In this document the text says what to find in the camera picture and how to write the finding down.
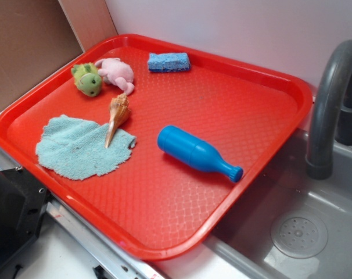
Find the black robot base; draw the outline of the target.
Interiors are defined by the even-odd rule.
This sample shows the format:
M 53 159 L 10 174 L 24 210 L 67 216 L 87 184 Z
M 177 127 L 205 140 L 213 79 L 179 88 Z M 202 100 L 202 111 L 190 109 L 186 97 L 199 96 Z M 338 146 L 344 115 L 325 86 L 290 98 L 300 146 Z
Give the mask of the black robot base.
M 0 170 L 0 273 L 38 239 L 49 196 L 28 170 Z

